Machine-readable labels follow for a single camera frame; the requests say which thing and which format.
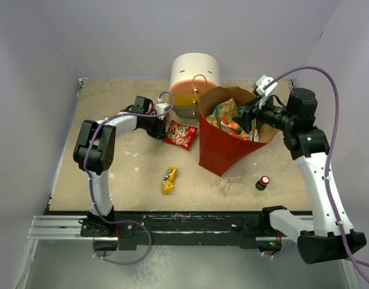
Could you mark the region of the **teal Fox's candy bag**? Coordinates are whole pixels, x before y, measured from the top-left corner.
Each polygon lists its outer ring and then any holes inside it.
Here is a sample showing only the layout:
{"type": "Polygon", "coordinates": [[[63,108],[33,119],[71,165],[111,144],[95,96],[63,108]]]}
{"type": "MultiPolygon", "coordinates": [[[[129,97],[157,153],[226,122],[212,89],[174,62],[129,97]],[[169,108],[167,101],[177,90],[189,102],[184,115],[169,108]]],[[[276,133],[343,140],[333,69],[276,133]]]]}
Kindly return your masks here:
{"type": "Polygon", "coordinates": [[[242,137],[243,140],[259,142],[259,134],[257,130],[256,119],[252,120],[252,130],[249,133],[244,132],[243,129],[240,128],[238,130],[238,136],[242,137]]]}

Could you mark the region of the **orange Fox's candy bag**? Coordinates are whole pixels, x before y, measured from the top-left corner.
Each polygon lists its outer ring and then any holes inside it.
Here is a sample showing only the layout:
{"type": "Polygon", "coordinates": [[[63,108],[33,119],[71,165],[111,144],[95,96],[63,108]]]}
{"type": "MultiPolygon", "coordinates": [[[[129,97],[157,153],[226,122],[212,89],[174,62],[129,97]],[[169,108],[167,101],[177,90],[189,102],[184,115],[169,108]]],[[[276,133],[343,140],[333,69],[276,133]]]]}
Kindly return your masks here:
{"type": "Polygon", "coordinates": [[[246,133],[238,123],[228,119],[227,117],[222,118],[220,122],[220,129],[235,138],[239,138],[241,140],[251,140],[250,135],[246,133]]]}

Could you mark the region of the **large gold snack bag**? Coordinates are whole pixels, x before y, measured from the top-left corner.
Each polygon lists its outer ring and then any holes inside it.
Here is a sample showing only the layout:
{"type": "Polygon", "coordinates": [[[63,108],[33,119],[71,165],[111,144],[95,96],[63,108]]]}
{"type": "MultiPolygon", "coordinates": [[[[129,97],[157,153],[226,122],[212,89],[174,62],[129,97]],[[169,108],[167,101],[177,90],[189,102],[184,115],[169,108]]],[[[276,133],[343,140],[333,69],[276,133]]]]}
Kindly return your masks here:
{"type": "Polygon", "coordinates": [[[212,124],[215,127],[220,128],[220,122],[223,117],[227,117],[232,120],[233,116],[237,115],[238,106],[235,103],[233,98],[216,105],[214,111],[211,115],[206,117],[208,123],[212,124]]]}

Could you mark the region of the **red noodle snack packet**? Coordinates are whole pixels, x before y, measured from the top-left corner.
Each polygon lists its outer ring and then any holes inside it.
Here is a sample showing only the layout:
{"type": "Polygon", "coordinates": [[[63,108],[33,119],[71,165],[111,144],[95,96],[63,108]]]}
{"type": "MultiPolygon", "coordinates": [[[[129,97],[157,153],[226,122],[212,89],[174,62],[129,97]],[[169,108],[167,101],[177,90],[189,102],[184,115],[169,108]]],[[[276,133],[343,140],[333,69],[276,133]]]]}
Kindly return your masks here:
{"type": "Polygon", "coordinates": [[[175,145],[189,151],[195,139],[198,128],[186,126],[172,120],[167,129],[167,137],[164,143],[175,145]]]}

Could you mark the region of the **red paper bag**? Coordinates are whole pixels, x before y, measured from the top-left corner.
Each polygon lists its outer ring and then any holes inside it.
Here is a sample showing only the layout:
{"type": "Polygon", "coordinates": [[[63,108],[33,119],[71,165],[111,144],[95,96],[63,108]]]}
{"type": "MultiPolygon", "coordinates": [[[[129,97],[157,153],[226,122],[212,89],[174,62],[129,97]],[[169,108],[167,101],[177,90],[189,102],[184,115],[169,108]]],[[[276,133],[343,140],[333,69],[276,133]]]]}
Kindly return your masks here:
{"type": "Polygon", "coordinates": [[[277,129],[260,124],[258,141],[241,140],[210,124],[206,118],[215,107],[230,99],[243,106],[255,98],[252,92],[239,87],[216,87],[199,96],[199,165],[222,176],[231,166],[252,152],[269,144],[277,129]]]}

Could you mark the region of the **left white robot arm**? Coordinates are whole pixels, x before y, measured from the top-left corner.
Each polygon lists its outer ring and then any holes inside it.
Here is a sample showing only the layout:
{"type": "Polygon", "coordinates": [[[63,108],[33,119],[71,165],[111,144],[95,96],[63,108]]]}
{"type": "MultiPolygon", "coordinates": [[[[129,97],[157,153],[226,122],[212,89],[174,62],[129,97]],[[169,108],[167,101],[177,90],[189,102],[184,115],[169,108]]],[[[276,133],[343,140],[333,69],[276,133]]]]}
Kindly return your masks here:
{"type": "Polygon", "coordinates": [[[104,120],[83,121],[73,150],[73,160],[87,178],[90,206],[87,217],[81,220],[84,229],[92,229],[102,236],[111,235],[116,227],[114,205],[110,198],[108,171],[114,160],[116,138],[142,129],[157,140],[164,140],[167,115],[173,105],[159,96],[151,99],[136,96],[133,104],[117,115],[104,120]]]}

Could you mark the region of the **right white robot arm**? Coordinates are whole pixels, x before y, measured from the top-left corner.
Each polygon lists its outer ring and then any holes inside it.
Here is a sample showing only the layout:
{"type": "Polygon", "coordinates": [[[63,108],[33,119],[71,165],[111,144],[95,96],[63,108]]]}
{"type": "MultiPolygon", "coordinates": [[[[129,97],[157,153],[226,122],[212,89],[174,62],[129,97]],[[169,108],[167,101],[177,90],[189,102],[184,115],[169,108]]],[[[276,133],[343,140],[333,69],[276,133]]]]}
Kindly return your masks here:
{"type": "Polygon", "coordinates": [[[287,104],[279,105],[274,105],[278,97],[271,94],[271,89],[256,88],[254,94],[233,120],[244,131],[251,129],[254,120],[282,131],[284,144],[304,180],[314,218],[307,222],[283,206],[267,207],[261,212],[260,231],[265,235],[277,231],[285,234],[295,242],[307,264],[349,258],[366,245],[367,239],[354,230],[341,203],[327,137],[314,126],[315,93],[296,88],[290,92],[287,104]]]}

